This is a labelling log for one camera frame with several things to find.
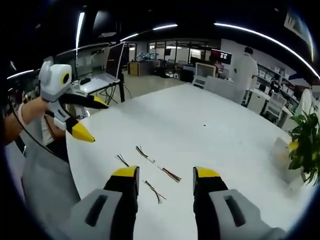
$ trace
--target round table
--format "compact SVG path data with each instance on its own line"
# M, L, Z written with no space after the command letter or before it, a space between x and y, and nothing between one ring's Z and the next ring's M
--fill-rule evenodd
M247 108L189 84L133 98L81 122L96 140L88 143L66 136L81 199L102 189L114 171L125 167L117 154L129 165L140 166L140 180L166 197L158 204L154 192L140 182L135 239L197 239L194 166L220 173L229 189L237 189L260 209L265 223L285 231L313 193L308 185L286 194L288 184L271 163L276 138L289 143L288 134ZM181 182L143 158L136 146Z

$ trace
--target ceiling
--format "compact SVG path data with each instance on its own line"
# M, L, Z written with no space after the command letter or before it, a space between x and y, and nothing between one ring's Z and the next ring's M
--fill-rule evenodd
M78 18L85 12L79 45L117 41L140 33L132 41L152 41L174 38L212 39L226 38L265 52L300 73L307 81L311 71L287 50L260 36L239 30L214 26L228 23L246 27L270 36L293 49L320 73L320 61L311 60L307 44L284 27L288 5L241 3L164 4L139 3L136 6L123 2L112 6L98 0L34 0L13 12L14 23L8 31L9 57L18 70L39 68L44 58L75 48ZM320 43L320 29L311 18L316 7L308 4L292 5L299 9L300 17L307 24L313 41ZM178 27L161 31L152 28L165 24ZM109 37L102 33L117 32Z

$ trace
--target gray floor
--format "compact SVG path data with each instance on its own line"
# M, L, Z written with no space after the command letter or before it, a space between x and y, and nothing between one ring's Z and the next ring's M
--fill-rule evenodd
M176 78L162 78L154 75L132 76L132 75L128 75L126 72L124 73L124 85L130 91L132 98L136 98L145 94L156 92L162 89L171 88L181 84L184 84L184 82ZM125 96L125 100L129 101L130 94L126 88L124 88L124 96ZM110 95L111 88L107 89L107 92ZM99 92L97 92L96 94L102 100L106 99L106 97L100 95ZM113 95L113 99L118 103L121 102L119 87L116 88ZM112 107L114 105L117 105L117 104L111 100L111 102L109 103L109 107ZM96 109L89 109L90 115L96 112L97 112Z

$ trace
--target green leaves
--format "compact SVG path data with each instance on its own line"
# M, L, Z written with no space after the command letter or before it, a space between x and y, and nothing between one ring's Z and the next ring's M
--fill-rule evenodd
M291 131L292 142L297 147L289 153L290 170L303 167L303 172L309 174L308 184L319 176L320 168L320 131L319 120L315 113L296 115L291 117L298 126Z

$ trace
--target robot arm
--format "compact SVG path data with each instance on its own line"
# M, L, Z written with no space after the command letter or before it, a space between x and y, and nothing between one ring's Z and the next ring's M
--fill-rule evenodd
M39 73L40 96L48 102L48 111L58 128L68 131L76 139L92 143L95 141L94 137L64 105L76 104L94 109L107 109L108 106L96 96L72 89L71 78L70 65L45 61Z

